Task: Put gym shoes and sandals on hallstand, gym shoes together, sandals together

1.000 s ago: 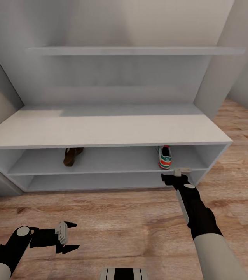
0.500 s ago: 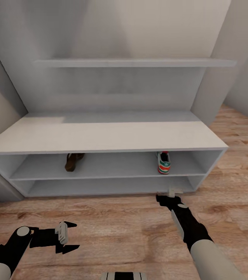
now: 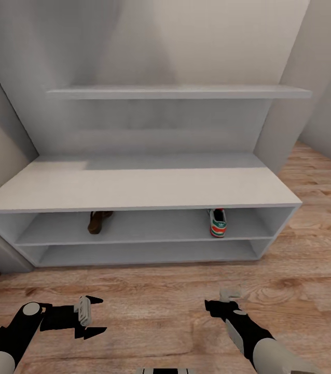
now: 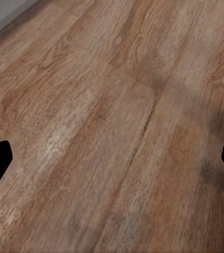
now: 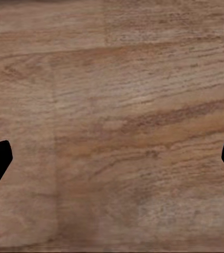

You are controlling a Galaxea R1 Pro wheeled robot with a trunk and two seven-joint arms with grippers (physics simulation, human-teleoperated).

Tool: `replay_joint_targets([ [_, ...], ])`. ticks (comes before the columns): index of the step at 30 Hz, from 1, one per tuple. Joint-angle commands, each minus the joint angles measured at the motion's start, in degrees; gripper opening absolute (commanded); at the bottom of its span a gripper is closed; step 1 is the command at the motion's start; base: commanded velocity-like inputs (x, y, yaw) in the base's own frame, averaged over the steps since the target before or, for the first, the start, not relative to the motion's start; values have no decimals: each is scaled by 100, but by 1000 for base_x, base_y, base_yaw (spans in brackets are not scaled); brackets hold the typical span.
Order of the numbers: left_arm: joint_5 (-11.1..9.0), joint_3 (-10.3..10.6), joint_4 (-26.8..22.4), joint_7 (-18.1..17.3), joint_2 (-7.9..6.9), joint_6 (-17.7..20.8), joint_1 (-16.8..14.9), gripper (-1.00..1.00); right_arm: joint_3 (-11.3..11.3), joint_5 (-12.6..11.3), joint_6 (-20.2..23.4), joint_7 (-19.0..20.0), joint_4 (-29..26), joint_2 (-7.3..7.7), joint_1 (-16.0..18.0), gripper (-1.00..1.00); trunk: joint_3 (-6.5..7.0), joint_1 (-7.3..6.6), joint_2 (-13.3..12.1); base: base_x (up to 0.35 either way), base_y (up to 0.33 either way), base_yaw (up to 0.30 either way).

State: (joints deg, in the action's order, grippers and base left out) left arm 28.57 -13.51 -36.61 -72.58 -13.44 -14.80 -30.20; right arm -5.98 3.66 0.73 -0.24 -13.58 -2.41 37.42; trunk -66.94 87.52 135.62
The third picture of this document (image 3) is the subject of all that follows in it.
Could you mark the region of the sandal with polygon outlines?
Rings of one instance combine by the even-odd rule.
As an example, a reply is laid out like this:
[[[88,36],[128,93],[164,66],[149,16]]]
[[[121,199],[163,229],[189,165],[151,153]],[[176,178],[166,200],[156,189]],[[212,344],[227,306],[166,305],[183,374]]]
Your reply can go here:
[[[99,234],[102,229],[103,220],[109,218],[113,214],[113,211],[93,211],[90,214],[90,224],[88,225],[88,230],[91,234]]]

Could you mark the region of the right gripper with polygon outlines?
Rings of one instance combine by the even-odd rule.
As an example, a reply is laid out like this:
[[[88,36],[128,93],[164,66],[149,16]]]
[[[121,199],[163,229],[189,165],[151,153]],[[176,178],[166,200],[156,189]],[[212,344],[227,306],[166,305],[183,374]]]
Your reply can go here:
[[[237,302],[230,301],[223,303],[221,301],[204,300],[205,310],[210,311],[211,317],[221,317],[223,319],[223,311],[226,307],[238,308]]]

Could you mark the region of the gym shoe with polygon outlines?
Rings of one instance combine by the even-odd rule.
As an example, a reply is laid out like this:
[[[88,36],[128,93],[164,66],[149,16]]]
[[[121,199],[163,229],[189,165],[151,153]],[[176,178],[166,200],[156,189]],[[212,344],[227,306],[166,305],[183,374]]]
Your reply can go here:
[[[207,209],[207,211],[210,215],[211,234],[218,238],[224,237],[227,225],[224,209]]]

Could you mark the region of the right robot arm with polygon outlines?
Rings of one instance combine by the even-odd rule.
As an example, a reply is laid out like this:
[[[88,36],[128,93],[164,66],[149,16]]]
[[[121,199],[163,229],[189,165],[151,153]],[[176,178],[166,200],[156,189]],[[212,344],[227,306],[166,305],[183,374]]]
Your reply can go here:
[[[282,346],[267,329],[253,322],[248,314],[229,298],[240,298],[238,289],[221,289],[220,301],[204,300],[205,310],[211,317],[221,317],[229,337],[257,374],[325,374]]]

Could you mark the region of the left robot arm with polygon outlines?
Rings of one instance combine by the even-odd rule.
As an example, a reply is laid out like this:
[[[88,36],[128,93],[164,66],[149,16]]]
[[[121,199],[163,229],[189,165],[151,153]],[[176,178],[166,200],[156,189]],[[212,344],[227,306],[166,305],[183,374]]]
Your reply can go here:
[[[30,302],[21,307],[7,328],[0,327],[0,374],[13,374],[39,327],[42,332],[75,328],[75,339],[85,340],[104,332],[106,327],[88,327],[91,304],[102,302],[82,296],[74,305]],[[46,308],[45,312],[42,308]]]

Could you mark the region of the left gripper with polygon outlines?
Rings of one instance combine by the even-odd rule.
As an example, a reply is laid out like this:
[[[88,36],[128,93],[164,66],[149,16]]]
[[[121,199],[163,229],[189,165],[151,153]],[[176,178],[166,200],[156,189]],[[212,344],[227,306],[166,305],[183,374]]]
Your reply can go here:
[[[103,299],[86,296],[90,299],[91,304],[102,303]],[[73,305],[62,305],[62,316],[57,329],[75,328],[75,339],[84,338],[89,339],[93,336],[99,335],[106,330],[106,327],[84,327],[78,320],[78,312],[74,312]],[[85,329],[86,328],[86,329]]]

